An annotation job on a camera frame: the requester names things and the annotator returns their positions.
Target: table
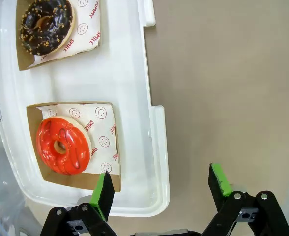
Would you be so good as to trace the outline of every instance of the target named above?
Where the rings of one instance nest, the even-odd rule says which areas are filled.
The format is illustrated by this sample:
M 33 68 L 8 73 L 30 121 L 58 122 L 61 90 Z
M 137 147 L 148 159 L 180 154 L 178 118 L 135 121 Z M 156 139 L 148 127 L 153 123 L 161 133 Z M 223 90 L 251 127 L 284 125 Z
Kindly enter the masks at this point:
M 289 1 L 155 0 L 145 39 L 153 105 L 166 114 L 171 201 L 110 217 L 118 235 L 188 228 L 216 213 L 208 165 L 255 195 L 289 186 Z M 246 224 L 233 235 L 249 234 Z

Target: donut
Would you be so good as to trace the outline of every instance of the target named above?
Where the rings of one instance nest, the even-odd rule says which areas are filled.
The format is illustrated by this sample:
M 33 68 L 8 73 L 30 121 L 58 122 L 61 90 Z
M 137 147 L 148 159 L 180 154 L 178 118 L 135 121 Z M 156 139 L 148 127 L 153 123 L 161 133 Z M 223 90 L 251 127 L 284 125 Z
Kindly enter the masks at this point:
M 22 46 L 33 55 L 52 53 L 68 40 L 74 21 L 74 8 L 68 0 L 36 0 L 22 15 Z
M 74 119 L 63 116 L 41 122 L 36 133 L 36 148 L 48 167 L 64 175 L 84 171 L 92 152 L 91 141 L 84 128 Z

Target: cardboard tray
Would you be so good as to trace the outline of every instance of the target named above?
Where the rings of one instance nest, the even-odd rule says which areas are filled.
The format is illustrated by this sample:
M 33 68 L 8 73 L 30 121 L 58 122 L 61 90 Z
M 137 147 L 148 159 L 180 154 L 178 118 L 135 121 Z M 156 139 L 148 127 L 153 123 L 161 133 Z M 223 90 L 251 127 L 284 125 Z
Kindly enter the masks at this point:
M 34 153 L 36 156 L 38 167 L 41 171 L 42 177 L 45 181 L 61 184 L 69 187 L 75 187 L 75 188 L 82 188 L 82 189 L 90 189 L 93 190 L 96 187 L 97 181 L 99 180 L 100 175 L 99 174 L 90 174 L 90 173 L 80 173 L 77 175 L 61 175 L 54 171 L 52 171 L 47 165 L 44 164 L 41 157 L 39 156 L 37 150 L 36 150 L 36 132 L 38 130 L 38 127 L 40 126 L 40 123 L 43 120 L 42 111 L 38 109 L 37 107 L 42 106 L 50 106 L 50 105 L 56 105 L 56 104 L 93 104 L 93 103 L 99 103 L 99 104 L 111 104 L 108 102 L 50 102 L 50 103 L 40 103 L 35 104 L 31 106 L 27 106 L 27 116 L 28 116 L 28 124 L 29 124 L 29 130 L 31 135 L 31 140 L 33 144 Z M 118 135 L 116 130 L 116 147 L 117 151 L 119 153 L 118 148 Z M 111 175 L 113 186 L 115 192 L 120 191 L 120 175 Z
M 20 37 L 20 25 L 21 25 L 22 15 L 25 13 L 26 9 L 28 9 L 29 5 L 33 2 L 34 2 L 34 0 L 17 0 L 17 7 L 16 7 L 16 49 L 17 49 L 18 67 L 19 67 L 19 70 L 21 70 L 21 71 L 22 70 L 28 70 L 28 69 L 33 68 L 33 67 L 42 66 L 44 64 L 53 62 L 55 60 L 61 60 L 61 59 L 64 59 L 66 57 L 70 57 L 70 56 L 66 56 L 64 58 L 50 60 L 50 61 L 43 62 L 41 64 L 37 64 L 37 65 L 30 67 L 35 62 L 35 57 L 34 57 L 34 55 L 31 55 L 30 53 L 26 52 L 25 48 L 21 44 L 21 40 L 19 39 L 19 37 Z

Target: white plastic container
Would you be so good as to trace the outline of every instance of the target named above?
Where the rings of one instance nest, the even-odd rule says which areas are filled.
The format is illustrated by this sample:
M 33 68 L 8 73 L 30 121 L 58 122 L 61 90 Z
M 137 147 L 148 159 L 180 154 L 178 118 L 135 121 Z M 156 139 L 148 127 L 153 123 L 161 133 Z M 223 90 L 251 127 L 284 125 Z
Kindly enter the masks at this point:
M 58 101 L 113 104 L 121 157 L 121 192 L 111 215 L 149 217 L 170 200 L 165 117 L 152 106 L 143 27 L 155 24 L 152 0 L 101 1 L 101 46 L 90 52 L 19 71 L 15 0 L 0 0 L 0 133 L 26 196 L 73 206 L 92 191 L 43 180 L 31 144 L 26 106 Z

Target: chocolate donut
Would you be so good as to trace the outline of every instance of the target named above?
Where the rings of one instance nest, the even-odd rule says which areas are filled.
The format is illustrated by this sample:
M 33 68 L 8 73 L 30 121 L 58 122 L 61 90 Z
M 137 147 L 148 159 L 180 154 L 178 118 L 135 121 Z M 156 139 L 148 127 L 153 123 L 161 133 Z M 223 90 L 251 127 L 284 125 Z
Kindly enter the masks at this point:
M 75 13 L 68 0 L 36 0 L 22 16 L 22 46 L 33 55 L 59 49 L 74 26 Z

